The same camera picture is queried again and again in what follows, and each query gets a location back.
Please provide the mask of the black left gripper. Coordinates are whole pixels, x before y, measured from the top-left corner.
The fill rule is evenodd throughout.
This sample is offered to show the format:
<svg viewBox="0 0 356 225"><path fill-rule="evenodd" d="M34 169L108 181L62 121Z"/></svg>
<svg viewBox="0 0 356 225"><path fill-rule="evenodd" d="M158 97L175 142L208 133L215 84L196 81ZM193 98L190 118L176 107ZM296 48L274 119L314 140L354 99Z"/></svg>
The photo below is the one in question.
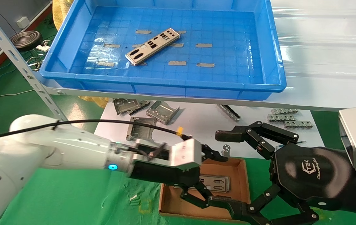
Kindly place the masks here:
<svg viewBox="0 0 356 225"><path fill-rule="evenodd" d="M218 151L212 150L208 145L202 145L202 162L207 159L217 162L227 162L228 157L222 156ZM199 208L208 208L209 197L213 196L211 191L200 182L200 167L194 167L187 170L179 168L164 167L145 162L134 164L130 178L163 183L165 185L175 185L182 188L181 199ZM194 186L197 195L190 192L190 187Z"/></svg>

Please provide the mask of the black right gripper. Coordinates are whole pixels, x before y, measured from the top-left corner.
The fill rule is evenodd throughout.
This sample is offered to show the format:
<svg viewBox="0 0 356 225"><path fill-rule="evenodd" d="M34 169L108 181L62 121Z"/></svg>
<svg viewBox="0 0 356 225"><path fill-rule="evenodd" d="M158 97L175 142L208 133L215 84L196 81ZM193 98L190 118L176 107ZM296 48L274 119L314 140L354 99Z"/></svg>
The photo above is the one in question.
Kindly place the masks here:
<svg viewBox="0 0 356 225"><path fill-rule="evenodd" d="M275 152L265 138L286 146ZM291 202L297 202L295 207L299 214L272 220L262 215L261 210L281 192L279 185L270 186L251 204L223 196L210 196L209 205L225 208L233 220L251 225L312 225L319 220L319 216L307 204L325 210L339 210L353 175L347 154L326 147L301 147L295 145L298 139L298 134L261 121L248 126L235 126L231 131L216 131L218 142L246 142L266 160L272 160L274 155L277 181L285 196Z"/></svg>

